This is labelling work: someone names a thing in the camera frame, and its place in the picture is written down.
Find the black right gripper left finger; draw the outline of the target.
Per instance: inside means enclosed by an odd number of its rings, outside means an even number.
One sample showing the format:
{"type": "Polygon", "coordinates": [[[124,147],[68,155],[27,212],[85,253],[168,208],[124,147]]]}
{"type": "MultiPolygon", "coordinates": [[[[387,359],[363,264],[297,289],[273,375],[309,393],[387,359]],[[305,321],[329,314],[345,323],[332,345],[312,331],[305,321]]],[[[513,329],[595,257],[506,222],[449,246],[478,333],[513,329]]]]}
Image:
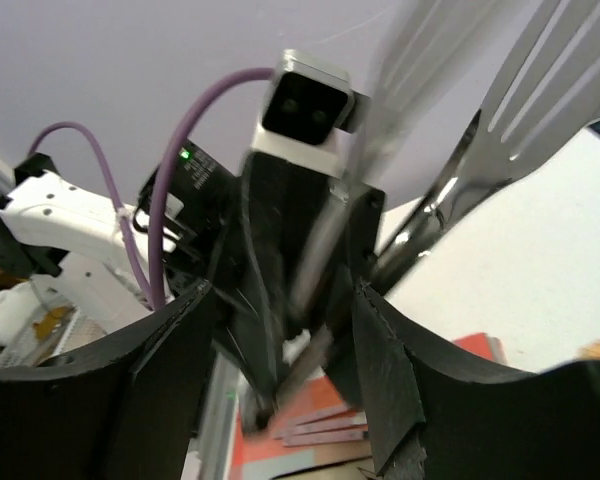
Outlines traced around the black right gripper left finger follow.
{"type": "Polygon", "coordinates": [[[0,370],[0,479],[177,479],[216,315],[208,284],[38,367],[0,370]]]}

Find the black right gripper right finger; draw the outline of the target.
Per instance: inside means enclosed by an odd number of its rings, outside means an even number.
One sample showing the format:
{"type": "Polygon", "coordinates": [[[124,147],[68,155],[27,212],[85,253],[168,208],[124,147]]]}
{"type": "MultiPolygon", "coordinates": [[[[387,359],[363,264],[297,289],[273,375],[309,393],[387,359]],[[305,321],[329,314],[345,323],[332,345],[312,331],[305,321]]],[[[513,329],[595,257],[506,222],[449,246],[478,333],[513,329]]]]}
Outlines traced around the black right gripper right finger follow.
{"type": "Polygon", "coordinates": [[[353,334],[386,479],[600,479],[600,360],[540,374],[474,355],[368,287],[353,334]]]}

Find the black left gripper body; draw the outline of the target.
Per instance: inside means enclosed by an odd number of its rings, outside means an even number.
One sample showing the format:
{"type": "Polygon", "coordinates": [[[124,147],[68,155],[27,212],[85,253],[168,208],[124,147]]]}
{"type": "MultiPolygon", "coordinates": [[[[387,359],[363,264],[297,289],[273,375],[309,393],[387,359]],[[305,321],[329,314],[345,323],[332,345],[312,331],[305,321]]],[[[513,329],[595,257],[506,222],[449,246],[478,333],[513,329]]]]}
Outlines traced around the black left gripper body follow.
{"type": "Polygon", "coordinates": [[[362,404],[349,305],[353,283],[371,268],[383,191],[364,188],[308,316],[292,319],[287,299],[330,185],[323,173],[262,152],[248,153],[211,255],[207,277],[233,308],[218,324],[215,344],[242,371],[262,404],[270,403],[288,377],[284,342],[303,330],[315,333],[331,313],[341,319],[324,371],[346,403],[362,404]]]}

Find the metal gripper tongs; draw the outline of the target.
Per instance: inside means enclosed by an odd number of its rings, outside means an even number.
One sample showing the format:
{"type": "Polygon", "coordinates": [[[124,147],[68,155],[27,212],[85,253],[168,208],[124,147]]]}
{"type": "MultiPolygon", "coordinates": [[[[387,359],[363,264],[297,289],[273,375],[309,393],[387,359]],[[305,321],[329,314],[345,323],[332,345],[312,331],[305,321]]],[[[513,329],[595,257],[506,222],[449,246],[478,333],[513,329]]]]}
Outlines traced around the metal gripper tongs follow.
{"type": "Polygon", "coordinates": [[[467,56],[494,1],[416,1],[396,15],[371,69],[371,92],[340,176],[305,243],[289,290],[301,319],[368,176],[389,159],[467,56]]]}

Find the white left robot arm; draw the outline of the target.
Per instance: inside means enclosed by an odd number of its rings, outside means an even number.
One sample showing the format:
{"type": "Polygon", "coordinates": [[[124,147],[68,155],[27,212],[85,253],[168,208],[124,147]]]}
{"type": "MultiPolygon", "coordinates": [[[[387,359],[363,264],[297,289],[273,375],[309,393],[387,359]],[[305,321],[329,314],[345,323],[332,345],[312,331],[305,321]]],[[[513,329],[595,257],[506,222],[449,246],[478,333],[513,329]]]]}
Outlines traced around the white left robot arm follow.
{"type": "Polygon", "coordinates": [[[0,267],[36,275],[105,331],[65,363],[0,369],[0,399],[9,411],[25,399],[96,406],[94,419],[154,415],[182,421],[194,413],[204,359],[221,350],[249,382],[257,420],[293,397],[300,370],[283,345],[301,330],[332,327],[320,366],[341,397],[362,403],[351,333],[353,282],[366,273],[384,195],[367,188],[341,235],[312,307],[292,316],[288,289],[305,238],[338,180],[331,154],[294,162],[251,151],[240,176],[220,187],[219,227],[210,249],[174,268],[184,281],[176,298],[149,312],[116,282],[129,270],[115,216],[104,197],[65,182],[44,157],[8,196],[0,195],[0,267]]]}

